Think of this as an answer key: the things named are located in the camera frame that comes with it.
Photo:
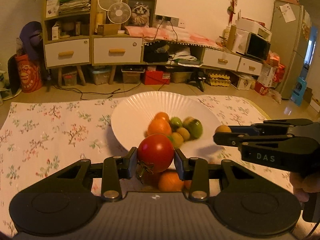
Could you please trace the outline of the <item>right hand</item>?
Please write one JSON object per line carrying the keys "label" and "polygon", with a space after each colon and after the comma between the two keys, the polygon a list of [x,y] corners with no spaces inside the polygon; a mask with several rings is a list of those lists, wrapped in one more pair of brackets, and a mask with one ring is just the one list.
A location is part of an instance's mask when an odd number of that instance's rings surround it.
{"label": "right hand", "polygon": [[290,183],[293,186],[293,194],[300,202],[308,202],[310,194],[320,191],[320,178],[317,175],[302,178],[300,174],[291,172]]}

